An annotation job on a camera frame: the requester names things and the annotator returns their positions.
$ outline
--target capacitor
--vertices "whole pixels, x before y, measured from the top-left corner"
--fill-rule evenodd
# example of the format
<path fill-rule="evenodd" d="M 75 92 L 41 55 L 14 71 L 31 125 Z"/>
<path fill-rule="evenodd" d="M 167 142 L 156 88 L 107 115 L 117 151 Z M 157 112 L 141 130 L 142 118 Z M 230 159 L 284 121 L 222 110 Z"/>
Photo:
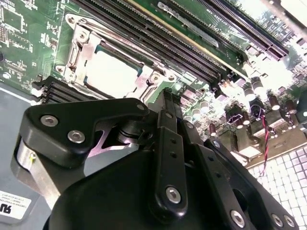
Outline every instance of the capacitor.
<path fill-rule="evenodd" d="M 191 116 L 185 116 L 184 117 L 184 119 L 186 120 L 186 121 L 189 121 L 189 122 L 192 122 L 192 120 L 193 120 L 193 118 L 191 117 Z"/>
<path fill-rule="evenodd" d="M 216 127 L 215 127 L 215 124 L 210 124 L 210 125 L 209 125 L 209 132 L 210 132 L 210 136 L 211 136 L 211 137 L 215 137 L 215 136 L 216 136 Z"/>
<path fill-rule="evenodd" d="M 248 125 L 250 124 L 248 112 L 244 111 L 244 112 L 242 113 L 242 116 L 243 116 L 243 117 L 242 117 L 243 124 L 244 124 L 245 126 L 248 126 Z"/>
<path fill-rule="evenodd" d="M 192 110 L 192 115 L 195 120 L 201 119 L 201 110 L 196 108 Z"/>
<path fill-rule="evenodd" d="M 280 105 L 278 103 L 278 100 L 277 100 L 276 96 L 269 97 L 269 101 L 270 101 L 272 110 L 279 110 L 280 109 Z"/>
<path fill-rule="evenodd" d="M 252 84 L 253 90 L 256 94 L 258 95 L 262 95 L 264 93 L 264 88 L 263 88 L 263 84 L 260 80 L 256 80 L 253 84 Z"/>
<path fill-rule="evenodd" d="M 289 114 L 296 114 L 297 113 L 296 105 L 295 105 L 294 101 L 288 100 L 288 101 L 286 101 L 285 105 L 286 105 L 286 110 Z"/>
<path fill-rule="evenodd" d="M 203 114 L 206 114 L 209 111 L 210 111 L 209 102 L 206 102 L 206 101 L 201 102 L 201 112 Z"/>
<path fill-rule="evenodd" d="M 251 87 L 248 87 L 244 90 L 244 95 L 249 102 L 256 98 L 256 95 Z"/>
<path fill-rule="evenodd" d="M 237 128 L 237 129 L 243 128 L 242 119 L 239 119 L 239 120 L 236 121 L 236 128 Z"/>

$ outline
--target perforated metal panel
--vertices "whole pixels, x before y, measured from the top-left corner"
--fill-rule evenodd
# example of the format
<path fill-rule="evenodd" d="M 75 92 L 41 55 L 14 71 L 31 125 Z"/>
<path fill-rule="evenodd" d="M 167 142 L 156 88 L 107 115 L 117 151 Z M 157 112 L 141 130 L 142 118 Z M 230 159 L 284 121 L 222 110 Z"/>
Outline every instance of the perforated metal panel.
<path fill-rule="evenodd" d="M 273 197 L 307 230 L 307 147 L 270 160 L 260 177 L 263 164 L 249 170 Z"/>

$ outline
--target black plastic bracket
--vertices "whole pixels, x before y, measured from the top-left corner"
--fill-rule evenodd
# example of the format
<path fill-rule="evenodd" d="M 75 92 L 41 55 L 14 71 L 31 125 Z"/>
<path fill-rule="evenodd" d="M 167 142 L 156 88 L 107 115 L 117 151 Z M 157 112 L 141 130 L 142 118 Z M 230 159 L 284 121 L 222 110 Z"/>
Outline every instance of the black plastic bracket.
<path fill-rule="evenodd" d="M 154 194 L 150 208 L 161 222 L 169 223 L 185 215 L 188 209 L 187 185 L 182 137 L 177 133 L 177 117 L 171 91 L 158 97 L 160 110 L 157 141 L 154 148 Z"/>
<path fill-rule="evenodd" d="M 36 153 L 60 166 L 74 168 L 86 160 L 94 147 L 94 133 L 100 127 L 114 127 L 122 120 L 141 120 L 148 114 L 148 108 L 134 98 L 32 106 L 24 113 L 19 134 Z M 59 123 L 54 127 L 43 125 L 44 115 L 54 116 Z M 83 143 L 68 139 L 72 130 L 84 134 Z"/>
<path fill-rule="evenodd" d="M 292 227 L 288 224 L 291 215 L 274 199 L 274 197 L 238 162 L 235 157 L 217 139 L 208 139 L 204 146 L 215 153 L 214 160 L 223 162 L 230 172 L 228 184 L 233 191 L 240 191 L 235 198 L 240 200 L 244 213 L 249 216 L 256 229 L 293 230 L 298 229 L 294 218 Z"/>

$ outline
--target cable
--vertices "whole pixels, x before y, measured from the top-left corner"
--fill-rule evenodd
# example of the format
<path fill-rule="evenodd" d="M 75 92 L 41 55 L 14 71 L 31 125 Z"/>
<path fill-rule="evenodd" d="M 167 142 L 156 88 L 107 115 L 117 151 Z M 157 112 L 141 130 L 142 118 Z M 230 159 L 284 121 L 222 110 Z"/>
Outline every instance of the cable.
<path fill-rule="evenodd" d="M 273 128 L 269 127 L 268 122 L 265 119 L 265 115 L 262 116 L 262 125 L 264 127 L 265 139 L 264 139 L 264 164 L 263 164 L 263 171 L 260 173 L 260 177 L 264 176 L 265 169 L 267 166 L 268 152 L 269 152 L 269 147 L 268 147 L 269 133 L 270 129 L 273 130 Z"/>

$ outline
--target label sticker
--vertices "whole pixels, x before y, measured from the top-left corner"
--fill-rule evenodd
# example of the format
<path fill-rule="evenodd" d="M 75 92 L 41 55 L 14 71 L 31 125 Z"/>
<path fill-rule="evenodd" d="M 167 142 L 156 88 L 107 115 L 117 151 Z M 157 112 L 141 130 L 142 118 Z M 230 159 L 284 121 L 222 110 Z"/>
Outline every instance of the label sticker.
<path fill-rule="evenodd" d="M 0 215 L 22 219 L 30 204 L 28 198 L 0 191 Z"/>

